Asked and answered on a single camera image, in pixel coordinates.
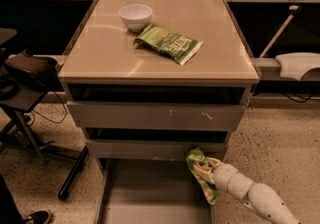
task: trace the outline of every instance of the black shoe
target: black shoe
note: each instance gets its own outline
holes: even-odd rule
[[[50,211],[37,211],[27,216],[24,219],[24,222],[28,224],[48,224],[50,220],[51,220]]]

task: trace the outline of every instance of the black pants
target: black pants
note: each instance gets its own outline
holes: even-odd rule
[[[0,174],[0,223],[21,224],[24,223],[12,195]]]

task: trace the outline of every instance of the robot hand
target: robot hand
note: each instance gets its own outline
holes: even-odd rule
[[[207,158],[211,168],[195,163],[193,168],[205,181],[215,184],[219,191],[227,192],[260,217],[274,224],[301,224],[280,196],[268,185],[255,183],[230,164]]]

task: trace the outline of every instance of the person's foot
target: person's foot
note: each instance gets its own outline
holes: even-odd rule
[[[24,219],[24,222],[27,224],[48,224],[51,217],[50,211],[37,211],[27,216]]]

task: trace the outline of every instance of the speckled floor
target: speckled floor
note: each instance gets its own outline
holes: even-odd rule
[[[37,111],[59,120],[59,104],[40,104]],[[70,115],[53,124],[35,115],[33,129],[46,141],[80,149],[81,130]],[[7,122],[0,111],[0,127]],[[233,134],[225,162],[236,166],[255,181],[272,186],[304,224],[319,222],[320,107],[319,100],[306,104],[284,98],[256,97]],[[31,153],[5,148],[0,153],[0,172],[22,215],[50,209],[56,224],[93,223],[102,174],[96,161],[88,158],[69,198],[57,198],[72,162],[50,160],[43,166]],[[214,207],[217,224],[269,223],[256,217],[229,195],[221,195]]]

